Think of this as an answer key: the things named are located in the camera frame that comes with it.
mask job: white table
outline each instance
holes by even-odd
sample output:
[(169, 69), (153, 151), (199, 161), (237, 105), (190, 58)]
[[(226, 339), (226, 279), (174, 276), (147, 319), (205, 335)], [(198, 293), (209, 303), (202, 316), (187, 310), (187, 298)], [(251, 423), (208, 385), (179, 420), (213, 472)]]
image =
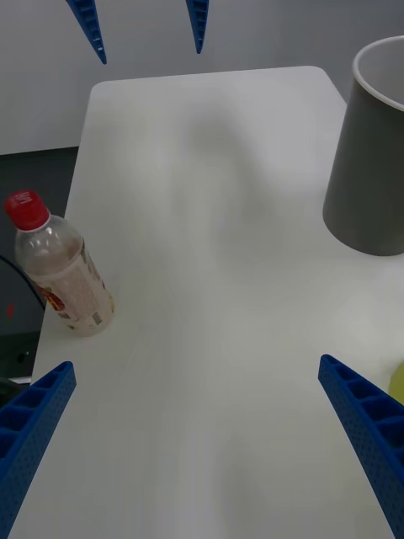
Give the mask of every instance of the white table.
[(67, 217), (116, 314), (45, 315), (35, 378), (77, 389), (12, 539), (391, 537), (316, 379), (404, 356), (402, 257), (322, 222), (344, 107), (314, 67), (95, 87)]

